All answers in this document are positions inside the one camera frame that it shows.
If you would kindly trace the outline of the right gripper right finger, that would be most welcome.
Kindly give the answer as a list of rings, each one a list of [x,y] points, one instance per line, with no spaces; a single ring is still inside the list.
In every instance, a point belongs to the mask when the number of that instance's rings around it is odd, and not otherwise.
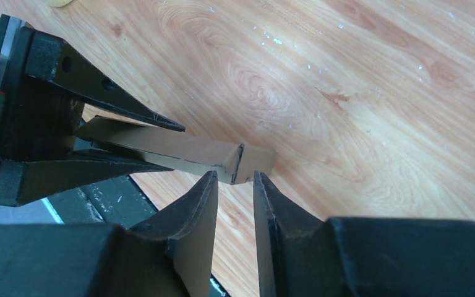
[[[261,296],[475,296],[475,222],[320,220],[254,174]]]

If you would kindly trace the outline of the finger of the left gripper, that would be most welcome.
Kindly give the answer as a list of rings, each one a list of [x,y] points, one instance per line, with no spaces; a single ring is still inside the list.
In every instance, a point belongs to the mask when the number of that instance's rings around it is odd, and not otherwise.
[[[96,108],[172,131],[186,128],[138,101],[65,39],[36,30],[25,66],[30,77],[55,85]]]
[[[20,207],[111,178],[164,171],[171,169],[94,149],[74,151],[60,160],[4,160],[0,166],[0,205]]]

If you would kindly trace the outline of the cardboard box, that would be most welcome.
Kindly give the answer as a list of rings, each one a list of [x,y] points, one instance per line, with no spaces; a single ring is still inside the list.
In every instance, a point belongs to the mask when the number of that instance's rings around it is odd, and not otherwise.
[[[249,144],[233,144],[160,127],[95,117],[76,136],[94,147],[198,176],[216,171],[226,184],[243,184],[255,171],[272,172],[276,152]]]

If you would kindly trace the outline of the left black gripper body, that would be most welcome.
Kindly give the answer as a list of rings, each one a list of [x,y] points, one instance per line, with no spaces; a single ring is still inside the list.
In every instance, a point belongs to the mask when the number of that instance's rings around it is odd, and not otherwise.
[[[0,176],[6,164],[35,168],[72,155],[83,99],[56,77],[79,60],[66,40],[0,15]]]

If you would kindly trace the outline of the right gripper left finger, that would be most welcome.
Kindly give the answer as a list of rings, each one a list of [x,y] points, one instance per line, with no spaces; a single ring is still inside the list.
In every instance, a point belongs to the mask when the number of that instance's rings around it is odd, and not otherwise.
[[[218,176],[131,228],[0,225],[0,296],[208,296]]]

